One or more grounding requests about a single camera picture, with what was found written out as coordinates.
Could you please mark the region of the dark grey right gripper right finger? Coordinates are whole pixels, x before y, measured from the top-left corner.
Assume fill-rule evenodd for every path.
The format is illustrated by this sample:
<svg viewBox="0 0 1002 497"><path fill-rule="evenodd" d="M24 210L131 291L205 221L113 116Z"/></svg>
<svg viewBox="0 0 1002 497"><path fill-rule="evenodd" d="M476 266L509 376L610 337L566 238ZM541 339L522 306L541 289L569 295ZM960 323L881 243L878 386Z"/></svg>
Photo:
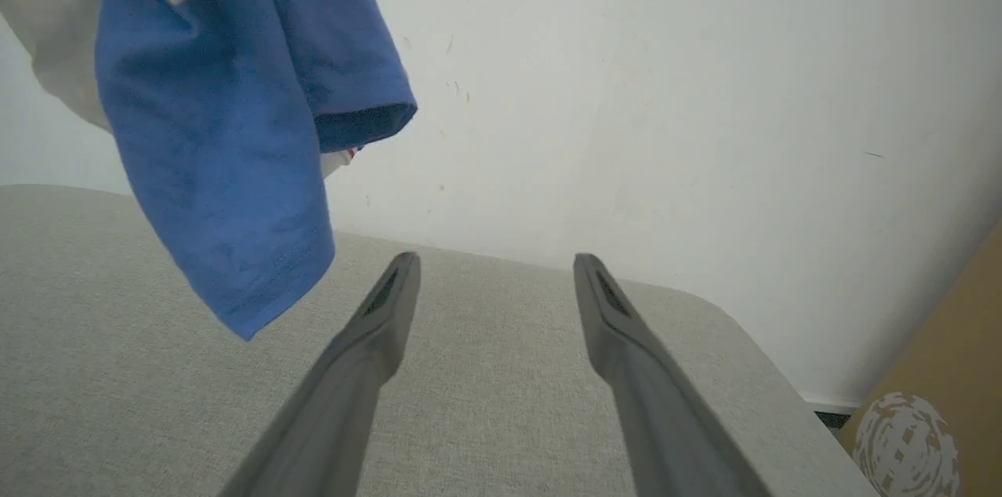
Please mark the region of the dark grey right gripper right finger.
<svg viewBox="0 0 1002 497"><path fill-rule="evenodd" d="M600 258L580 252L574 290L588 359L611 387L638 496L767 496L736 440Z"/></svg>

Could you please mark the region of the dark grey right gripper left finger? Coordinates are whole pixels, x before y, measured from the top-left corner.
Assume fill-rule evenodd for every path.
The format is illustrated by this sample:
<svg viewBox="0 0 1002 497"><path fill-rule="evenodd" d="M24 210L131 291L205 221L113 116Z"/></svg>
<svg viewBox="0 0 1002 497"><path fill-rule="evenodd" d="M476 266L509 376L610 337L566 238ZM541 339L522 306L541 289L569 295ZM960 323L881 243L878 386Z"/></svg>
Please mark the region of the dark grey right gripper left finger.
<svg viewBox="0 0 1002 497"><path fill-rule="evenodd" d="M222 496L354 496L380 389L397 373L421 259L401 252L305 373Z"/></svg>

